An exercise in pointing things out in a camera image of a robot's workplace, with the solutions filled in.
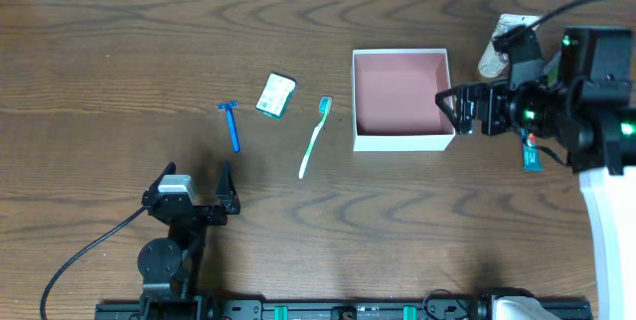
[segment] white box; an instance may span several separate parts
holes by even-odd
[[[354,151],[443,151],[455,136],[435,104],[445,49],[355,50],[351,86]]]

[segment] wooden table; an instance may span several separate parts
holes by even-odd
[[[54,272],[139,208],[170,160],[204,199],[234,166],[242,213],[210,230],[202,288],[324,299],[519,286],[595,307],[576,177],[547,158],[524,172],[514,135],[352,152],[352,50],[446,48],[460,84],[501,13],[566,1],[0,0],[0,318],[37,318]],[[633,27],[628,3],[541,27],[546,56],[564,25]],[[254,110],[271,72],[298,80],[281,121]],[[324,94],[332,115],[299,181]],[[216,108],[230,99],[240,154]],[[50,318],[136,299],[137,253],[166,232],[142,216],[86,254],[54,287]]]

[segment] toothbrush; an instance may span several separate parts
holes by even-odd
[[[314,148],[314,142],[320,133],[325,121],[327,121],[327,116],[329,116],[329,111],[331,110],[331,96],[323,96],[320,99],[320,106],[318,109],[321,113],[323,113],[322,120],[318,123],[318,126],[314,128],[314,133],[311,135],[311,140],[309,141],[309,147],[307,147],[307,152],[305,152],[305,157],[302,158],[302,163],[300,164],[300,171],[298,171],[298,178],[302,180],[302,177],[305,176],[305,169],[307,168],[307,163],[309,162],[309,156],[311,155],[311,150]]]

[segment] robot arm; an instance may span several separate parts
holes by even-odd
[[[565,166],[579,174],[592,227],[599,317],[636,319],[636,109],[629,107],[631,30],[566,28],[558,75],[550,82],[543,75],[544,60],[532,27],[518,27],[493,41],[495,50],[508,54],[508,79],[461,85],[440,92],[435,101],[459,134],[472,133],[473,120],[479,119],[484,134],[523,130],[539,138],[554,137],[567,150]],[[445,102],[450,96],[455,99],[454,109]],[[499,300],[492,305],[495,319],[553,318],[537,309],[528,317],[527,311],[537,304]],[[500,308],[505,309],[499,311],[501,317],[495,316],[495,309]]]
[[[600,319],[636,319],[636,167],[578,176],[592,227]]]

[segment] black cable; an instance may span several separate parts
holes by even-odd
[[[537,26],[539,26],[542,23],[547,22],[548,20],[558,16],[559,14],[562,14],[572,8],[576,8],[582,5],[586,5],[588,3],[593,3],[593,2],[599,2],[599,1],[605,1],[605,0],[574,0],[572,2],[569,2],[566,5],[560,6],[558,8],[556,8],[555,10],[549,12],[547,15],[543,16],[542,18],[538,19],[537,21],[531,23],[530,25],[528,25],[526,28],[521,29],[519,31],[517,31],[516,33],[514,33],[512,36],[507,37],[507,39],[509,41],[514,41],[517,38],[521,37],[522,35],[524,35],[524,33],[526,33],[527,30],[535,28]]]
[[[557,162],[559,165],[564,166],[564,167],[569,167],[571,166],[571,161],[569,159],[569,152],[567,153],[567,157],[565,158],[565,161],[561,160],[560,157],[558,157],[557,153],[554,152],[552,149],[550,149],[547,146],[532,146],[528,143],[528,134],[526,134],[526,136],[524,136],[522,138],[522,142],[524,143],[524,145],[534,148],[535,150],[539,150],[544,152],[546,155],[550,156],[550,158],[552,158],[555,162]]]
[[[426,316],[433,319],[433,320],[441,320],[438,317],[436,317],[435,315],[431,314],[428,311],[428,300],[430,298],[430,295],[437,293],[437,292],[443,292],[446,293],[450,296],[453,297],[453,299],[455,300],[455,302],[457,303],[457,305],[466,312],[466,316],[457,318],[457,320],[463,320],[463,319],[468,319],[468,316],[470,315],[470,312],[468,311],[468,308],[465,307],[461,302],[459,302],[459,300],[457,298],[454,297],[454,294],[446,289],[434,289],[431,292],[429,292],[425,297],[424,297],[424,301],[421,302],[421,308],[422,310],[424,310],[424,312],[426,313]]]
[[[47,285],[47,288],[44,289],[44,293],[42,294],[42,299],[40,300],[40,317],[42,318],[42,320],[48,320],[48,318],[47,318],[47,298],[49,297],[49,293],[51,292],[51,289],[53,288],[53,285],[56,283],[56,281],[58,281],[58,278],[60,278],[62,273],[65,270],[67,270],[69,268],[69,266],[71,266],[71,264],[73,264],[76,260],[78,260],[87,251],[93,249],[96,245],[100,244],[101,242],[106,240],[108,237],[110,237],[110,236],[114,235],[115,233],[117,233],[117,231],[119,231],[122,228],[128,226],[128,224],[131,223],[132,220],[136,219],[137,216],[141,215],[144,211],[146,211],[146,207],[140,208],[137,212],[132,214],[132,216],[128,217],[124,222],[120,223],[119,226],[113,228],[107,234],[99,237],[98,239],[94,240],[91,244],[85,246],[82,250],[80,250],[77,254],[75,254],[71,259],[69,259],[69,261],[67,261],[64,265],[62,265],[60,270],[58,270],[58,272],[55,275],[53,275],[53,277],[51,278],[51,281],[49,281],[49,285]]]

